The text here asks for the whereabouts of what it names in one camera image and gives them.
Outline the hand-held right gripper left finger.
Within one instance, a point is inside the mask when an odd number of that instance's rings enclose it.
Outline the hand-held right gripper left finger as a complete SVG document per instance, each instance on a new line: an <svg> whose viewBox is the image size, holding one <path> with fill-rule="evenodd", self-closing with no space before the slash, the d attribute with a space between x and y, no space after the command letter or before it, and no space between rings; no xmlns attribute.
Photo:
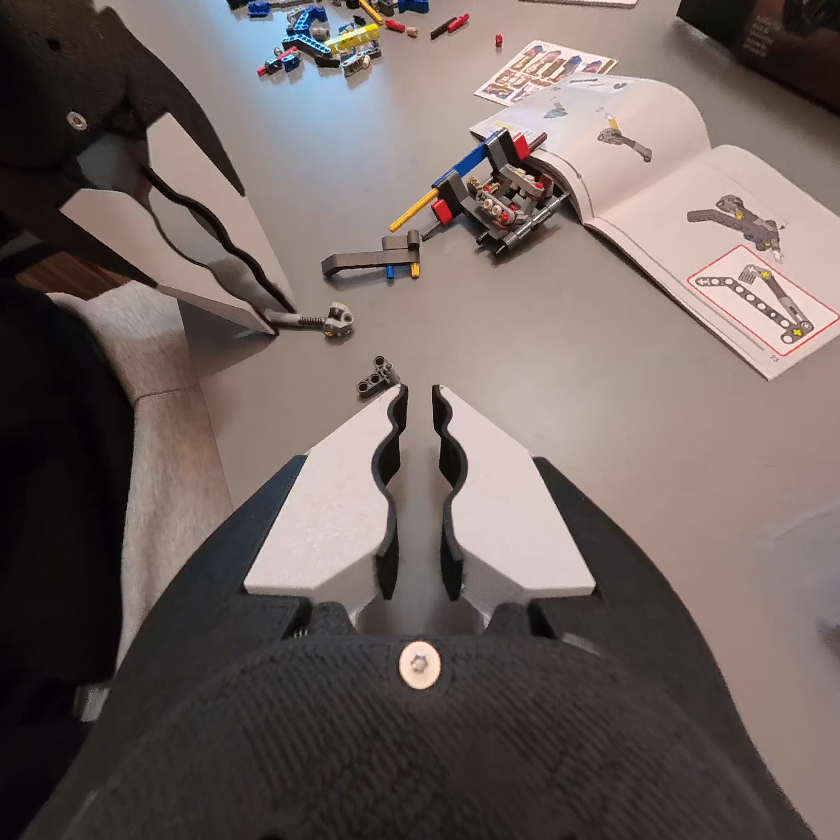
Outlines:
<svg viewBox="0 0 840 840"><path fill-rule="evenodd" d="M387 486L401 466L408 388L369 402L302 461L244 585L251 595L338 603L353 625L396 587L396 504Z"/></svg>

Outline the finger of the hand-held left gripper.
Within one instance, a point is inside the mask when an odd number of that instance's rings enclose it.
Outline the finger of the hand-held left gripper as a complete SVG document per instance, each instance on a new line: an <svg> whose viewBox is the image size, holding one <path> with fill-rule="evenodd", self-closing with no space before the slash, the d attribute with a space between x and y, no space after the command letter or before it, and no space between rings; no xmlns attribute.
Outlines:
<svg viewBox="0 0 840 840"><path fill-rule="evenodd" d="M125 192L91 188L79 190L60 212L144 277L168 277L182 263L165 251L154 219L144 203ZM277 327L263 316L217 316L249 331L275 335Z"/></svg>
<svg viewBox="0 0 840 840"><path fill-rule="evenodd" d="M182 262L143 279L214 316L298 312L294 293L249 199L181 124L165 113L145 127L144 204L164 250Z"/></svg>

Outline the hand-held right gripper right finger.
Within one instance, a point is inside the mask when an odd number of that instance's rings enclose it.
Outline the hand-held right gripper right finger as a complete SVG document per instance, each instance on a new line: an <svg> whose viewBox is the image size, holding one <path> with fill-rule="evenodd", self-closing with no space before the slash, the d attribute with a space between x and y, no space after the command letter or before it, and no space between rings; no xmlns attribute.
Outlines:
<svg viewBox="0 0 840 840"><path fill-rule="evenodd" d="M595 578L534 457L445 385L432 388L444 500L440 568L447 596L486 628L499 606L581 597Z"/></svg>

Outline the dark grey lego connector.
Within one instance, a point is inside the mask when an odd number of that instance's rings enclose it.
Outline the dark grey lego connector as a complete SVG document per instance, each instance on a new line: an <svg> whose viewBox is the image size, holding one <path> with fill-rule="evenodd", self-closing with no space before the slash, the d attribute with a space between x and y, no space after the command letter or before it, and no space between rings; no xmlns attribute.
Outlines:
<svg viewBox="0 0 840 840"><path fill-rule="evenodd" d="M401 377L396 372L393 362L383 355L377 355L373 359L373 372L357 384L356 391L358 397L366 401L383 390L401 384Z"/></svg>

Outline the lego shock absorber spring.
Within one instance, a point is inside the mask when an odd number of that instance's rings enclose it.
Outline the lego shock absorber spring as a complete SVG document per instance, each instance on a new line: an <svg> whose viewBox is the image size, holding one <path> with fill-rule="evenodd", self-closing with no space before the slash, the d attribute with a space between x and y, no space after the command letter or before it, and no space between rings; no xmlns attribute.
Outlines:
<svg viewBox="0 0 840 840"><path fill-rule="evenodd" d="M309 316L296 312L267 309L264 319L283 329L308 329L322 333L331 340L342 339L354 329L354 315L340 302L334 302L326 316Z"/></svg>

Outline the person's left forearm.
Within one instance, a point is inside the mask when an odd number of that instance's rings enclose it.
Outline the person's left forearm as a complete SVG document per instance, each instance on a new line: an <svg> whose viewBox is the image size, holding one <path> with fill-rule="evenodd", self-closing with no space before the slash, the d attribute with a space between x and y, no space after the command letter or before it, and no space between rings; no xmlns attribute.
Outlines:
<svg viewBox="0 0 840 840"><path fill-rule="evenodd" d="M2 729L113 673L133 409L88 328L2 278Z"/></svg>

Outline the dark grey lego beam part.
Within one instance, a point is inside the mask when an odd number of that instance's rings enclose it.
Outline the dark grey lego beam part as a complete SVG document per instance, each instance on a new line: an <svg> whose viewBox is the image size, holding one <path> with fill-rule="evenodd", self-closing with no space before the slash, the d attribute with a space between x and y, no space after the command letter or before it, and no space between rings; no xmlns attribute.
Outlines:
<svg viewBox="0 0 840 840"><path fill-rule="evenodd" d="M393 280L396 268L407 266L411 278L417 279L421 275L422 241L420 231L415 228L405 235L390 234L382 237L378 250L331 255L321 263L321 273L324 279L329 279L345 270L384 268L387 279Z"/></svg>

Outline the pile of loose lego pieces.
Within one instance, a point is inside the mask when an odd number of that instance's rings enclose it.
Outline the pile of loose lego pieces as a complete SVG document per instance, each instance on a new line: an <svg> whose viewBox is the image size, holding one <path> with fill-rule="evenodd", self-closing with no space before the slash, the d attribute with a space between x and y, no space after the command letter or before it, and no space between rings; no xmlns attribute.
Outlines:
<svg viewBox="0 0 840 840"><path fill-rule="evenodd" d="M382 32L417 38L402 14L427 14L426 1L227 1L229 10L254 22L281 23L280 42L256 69L258 79L289 76L308 60L319 70L357 75L382 57Z"/></svg>

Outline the partly built lego assembly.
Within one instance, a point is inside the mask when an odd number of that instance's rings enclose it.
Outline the partly built lego assembly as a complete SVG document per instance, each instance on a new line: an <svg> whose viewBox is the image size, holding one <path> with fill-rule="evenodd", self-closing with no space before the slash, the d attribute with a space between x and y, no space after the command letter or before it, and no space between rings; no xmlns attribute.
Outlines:
<svg viewBox="0 0 840 840"><path fill-rule="evenodd" d="M496 257L510 254L569 197L533 157L547 139L546 132L511 133L508 127L490 134L437 178L428 193L395 220L390 232L431 207L434 222L421 233L422 240L466 215L481 227L478 246L494 243Z"/></svg>

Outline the lego sticker sheet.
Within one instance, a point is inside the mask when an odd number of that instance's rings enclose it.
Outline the lego sticker sheet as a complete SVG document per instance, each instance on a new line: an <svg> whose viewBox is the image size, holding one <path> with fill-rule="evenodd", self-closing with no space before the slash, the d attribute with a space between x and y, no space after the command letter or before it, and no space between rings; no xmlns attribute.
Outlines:
<svg viewBox="0 0 840 840"><path fill-rule="evenodd" d="M474 96L508 107L572 75L605 75L618 60L568 46L534 40L521 49Z"/></svg>

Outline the open lego instruction booklet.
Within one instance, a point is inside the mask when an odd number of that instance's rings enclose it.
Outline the open lego instruction booklet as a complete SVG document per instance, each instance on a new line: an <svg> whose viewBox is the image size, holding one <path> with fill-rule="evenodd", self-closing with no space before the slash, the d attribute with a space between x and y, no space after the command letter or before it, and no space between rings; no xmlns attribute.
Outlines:
<svg viewBox="0 0 840 840"><path fill-rule="evenodd" d="M470 132L534 140L581 223L766 380L839 334L839 220L756 155L713 147L675 87L577 73Z"/></svg>

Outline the wooden furniture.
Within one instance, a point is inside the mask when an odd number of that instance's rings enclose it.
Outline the wooden furniture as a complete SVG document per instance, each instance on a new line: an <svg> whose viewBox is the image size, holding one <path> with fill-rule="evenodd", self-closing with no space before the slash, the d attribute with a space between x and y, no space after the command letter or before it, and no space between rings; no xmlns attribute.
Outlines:
<svg viewBox="0 0 840 840"><path fill-rule="evenodd" d="M89 300L129 283L130 279L71 255L58 254L18 273L17 281L44 293L66 293Z"/></svg>

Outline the person's grey clothing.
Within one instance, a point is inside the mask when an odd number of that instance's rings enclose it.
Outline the person's grey clothing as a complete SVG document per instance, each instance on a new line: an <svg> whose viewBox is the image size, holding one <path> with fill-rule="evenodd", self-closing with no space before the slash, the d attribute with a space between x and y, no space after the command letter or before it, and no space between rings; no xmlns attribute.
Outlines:
<svg viewBox="0 0 840 840"><path fill-rule="evenodd" d="M166 588L234 505L176 301L137 281L88 301L49 298L89 328L133 409L120 668Z"/></svg>

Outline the black cardboard box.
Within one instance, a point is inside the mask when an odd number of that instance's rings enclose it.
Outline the black cardboard box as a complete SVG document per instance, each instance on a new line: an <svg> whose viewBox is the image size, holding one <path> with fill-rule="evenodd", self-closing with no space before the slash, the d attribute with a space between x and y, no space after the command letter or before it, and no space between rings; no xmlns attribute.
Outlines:
<svg viewBox="0 0 840 840"><path fill-rule="evenodd" d="M682 1L677 16L744 66L839 114L838 1Z"/></svg>

